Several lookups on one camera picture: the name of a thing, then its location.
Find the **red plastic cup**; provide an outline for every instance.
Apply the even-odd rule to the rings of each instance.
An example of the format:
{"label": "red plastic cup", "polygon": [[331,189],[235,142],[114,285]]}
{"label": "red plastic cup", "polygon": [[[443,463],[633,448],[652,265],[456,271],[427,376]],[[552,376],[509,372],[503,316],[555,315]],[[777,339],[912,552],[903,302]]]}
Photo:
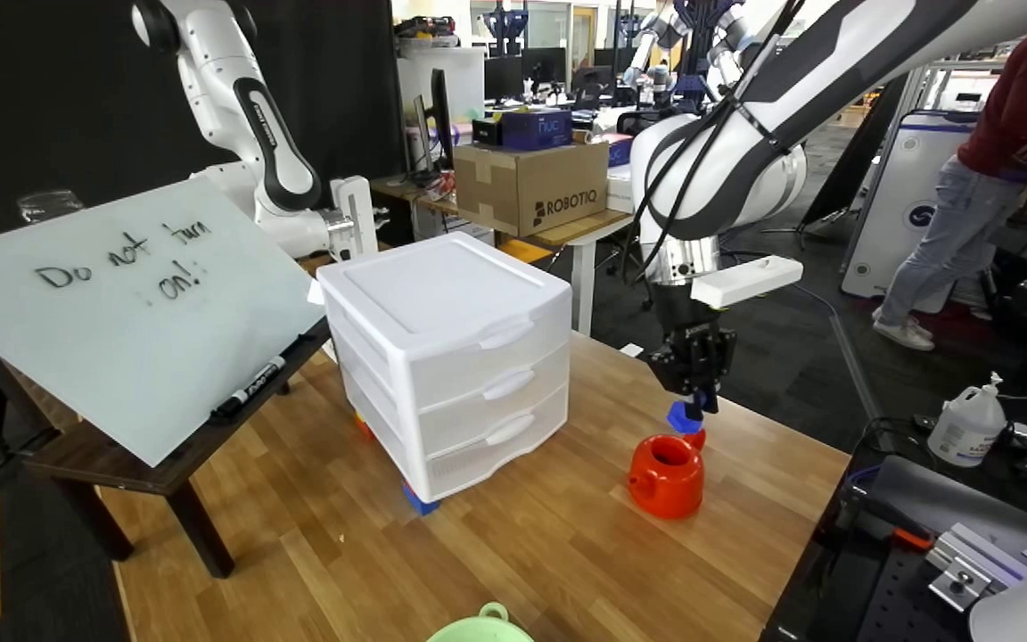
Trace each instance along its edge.
{"label": "red plastic cup", "polygon": [[700,448],[678,436],[641,440],[632,453],[628,496],[663,522],[694,512],[702,499]]}
{"label": "red plastic cup", "polygon": [[692,433],[692,436],[681,436],[683,444],[692,444],[692,448],[700,453],[707,445],[707,433]]}

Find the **white plastic drawer unit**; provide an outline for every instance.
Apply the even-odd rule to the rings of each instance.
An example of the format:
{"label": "white plastic drawer unit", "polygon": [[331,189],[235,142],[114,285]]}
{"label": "white plastic drawer unit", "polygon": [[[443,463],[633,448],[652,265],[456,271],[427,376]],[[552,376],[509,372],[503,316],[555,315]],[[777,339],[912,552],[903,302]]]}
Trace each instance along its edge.
{"label": "white plastic drawer unit", "polygon": [[568,422],[569,285],[469,234],[318,271],[343,385],[420,499]]}
{"label": "white plastic drawer unit", "polygon": [[525,407],[545,403],[552,392],[563,392],[569,381],[569,354],[552,350],[547,356],[494,376],[488,381],[465,381],[462,395],[443,400],[420,409],[395,407],[393,395],[373,381],[373,376],[360,364],[360,356],[343,360],[343,385],[360,389],[386,427],[405,444],[418,455],[437,455],[476,444],[490,426],[520,413]]}
{"label": "white plastic drawer unit", "polygon": [[520,413],[490,426],[481,440],[437,453],[431,460],[418,460],[393,427],[382,427],[386,419],[377,407],[352,385],[345,389],[350,403],[370,426],[382,448],[393,455],[411,493],[425,504],[437,504],[454,493],[462,493],[486,477],[490,477],[503,463],[541,445],[568,422],[568,389],[545,395],[539,407],[525,407]]}
{"label": "white plastic drawer unit", "polygon": [[454,400],[569,344],[569,285],[462,233],[318,279],[331,337],[360,350],[399,407]]}

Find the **wooden table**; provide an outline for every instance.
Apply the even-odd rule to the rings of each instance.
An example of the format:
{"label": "wooden table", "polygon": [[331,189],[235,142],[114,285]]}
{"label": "wooden table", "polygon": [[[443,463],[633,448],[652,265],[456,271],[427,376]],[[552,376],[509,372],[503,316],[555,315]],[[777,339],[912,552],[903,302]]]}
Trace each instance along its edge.
{"label": "wooden table", "polygon": [[131,640],[420,642],[500,600],[539,642],[754,640],[848,455],[722,403],[707,504],[689,522],[632,507],[638,440],[670,395],[597,344],[574,339],[569,422],[536,453],[450,496],[402,499],[331,360],[314,356],[197,472],[235,575],[191,565],[172,512],[103,493],[140,552],[114,565]]}
{"label": "wooden table", "polygon": [[[405,201],[411,205],[411,224],[413,234],[434,234],[437,224],[425,224],[427,215],[437,218],[465,218],[481,228],[494,228],[503,234],[514,234],[514,228],[500,218],[481,218],[475,212],[456,207],[454,201],[434,201],[425,189],[418,189],[405,177],[377,177],[370,183],[373,194],[393,196],[393,201]],[[619,212],[601,212],[601,215],[588,215],[576,222],[568,222],[559,228],[545,228],[526,234],[526,243],[547,245],[547,250],[574,250],[574,268],[569,268],[569,285],[574,285],[574,332],[588,337],[593,332],[593,291],[594,291],[594,243],[628,228],[632,215]]]}

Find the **green object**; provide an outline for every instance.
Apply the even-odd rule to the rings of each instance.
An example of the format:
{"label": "green object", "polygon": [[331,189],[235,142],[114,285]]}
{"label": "green object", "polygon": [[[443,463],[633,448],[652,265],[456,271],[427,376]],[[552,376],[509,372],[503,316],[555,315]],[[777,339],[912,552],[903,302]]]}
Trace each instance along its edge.
{"label": "green object", "polygon": [[520,629],[509,624],[503,602],[486,602],[475,618],[454,622],[431,636],[431,642],[532,642]]}

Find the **wall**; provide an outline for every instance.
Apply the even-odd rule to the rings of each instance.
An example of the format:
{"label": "wall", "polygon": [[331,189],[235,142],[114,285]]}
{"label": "wall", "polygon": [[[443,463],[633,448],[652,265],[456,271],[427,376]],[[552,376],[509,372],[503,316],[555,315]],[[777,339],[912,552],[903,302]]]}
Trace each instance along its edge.
{"label": "wall", "polygon": [[568,5],[526,7],[526,50],[568,45],[568,43],[569,43]]}
{"label": "wall", "polygon": [[[328,176],[399,169],[386,0],[247,0],[256,57],[292,134]],[[0,233],[13,196],[86,205],[184,177],[226,155],[191,124],[172,57],[127,29],[127,0],[0,0]]]}

